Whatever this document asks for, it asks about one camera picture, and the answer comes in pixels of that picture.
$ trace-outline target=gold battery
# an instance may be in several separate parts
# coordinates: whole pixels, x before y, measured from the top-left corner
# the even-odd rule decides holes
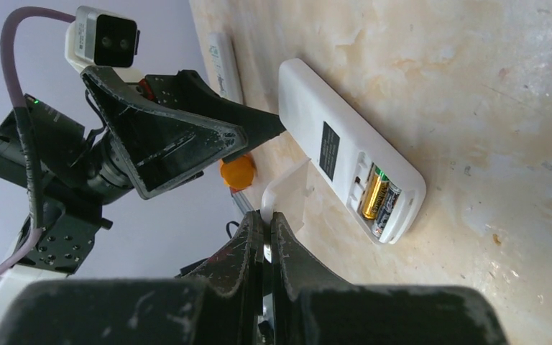
[[[375,168],[365,192],[365,199],[361,207],[361,214],[365,219],[375,220],[377,212],[388,191],[388,178],[378,168]]]

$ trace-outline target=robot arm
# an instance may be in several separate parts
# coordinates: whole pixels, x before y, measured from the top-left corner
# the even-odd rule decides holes
[[[138,38],[134,21],[86,6],[67,30],[65,58],[80,73],[105,125],[99,141],[97,130],[84,137],[82,124],[24,95],[45,220],[31,250],[0,278],[0,320],[31,282],[77,271],[95,233],[113,225],[102,217],[104,205],[132,189],[143,199],[158,196],[285,130],[276,115],[219,97],[195,71],[142,75],[131,67]],[[0,178],[26,188],[17,127],[12,111],[0,126]],[[35,234],[28,218],[14,252]]]

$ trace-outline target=camera lens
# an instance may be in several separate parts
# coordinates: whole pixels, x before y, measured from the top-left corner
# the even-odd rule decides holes
[[[130,48],[130,44],[128,43],[128,40],[121,40],[121,42],[119,43],[119,46],[123,50],[128,50],[128,48]]]
[[[109,48],[111,46],[111,39],[108,37],[103,37],[102,43],[105,48]]]

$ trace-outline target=wall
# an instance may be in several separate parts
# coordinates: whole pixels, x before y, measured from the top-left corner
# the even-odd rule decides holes
[[[28,1],[0,1],[0,32],[10,11]],[[135,67],[144,73],[176,74],[179,69],[206,75],[186,0],[33,1],[75,13],[81,4],[108,9],[137,21],[142,31]],[[99,120],[83,100],[83,83],[63,57],[66,24],[28,19],[19,28],[16,62],[22,89],[84,124]],[[0,123],[11,110],[0,67]],[[143,201],[131,192],[105,207],[115,225],[101,230],[90,257],[76,277],[172,277],[178,269],[207,257],[225,241],[225,223],[234,217],[229,192],[216,166],[193,183]],[[0,261],[28,214],[25,191],[0,179]]]
[[[191,4],[200,42],[231,35],[249,106],[277,111],[278,66],[302,58],[426,181],[410,230],[377,246],[311,166],[296,236],[317,259],[358,284],[471,287],[511,344],[552,344],[552,1]],[[284,133],[253,157],[258,205],[305,155]]]

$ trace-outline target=black label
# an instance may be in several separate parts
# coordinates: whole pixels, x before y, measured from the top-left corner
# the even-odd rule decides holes
[[[333,175],[335,173],[338,149],[339,136],[326,122],[323,122],[323,141],[321,143],[321,160],[319,163],[325,174],[327,174],[331,180],[333,180]]]

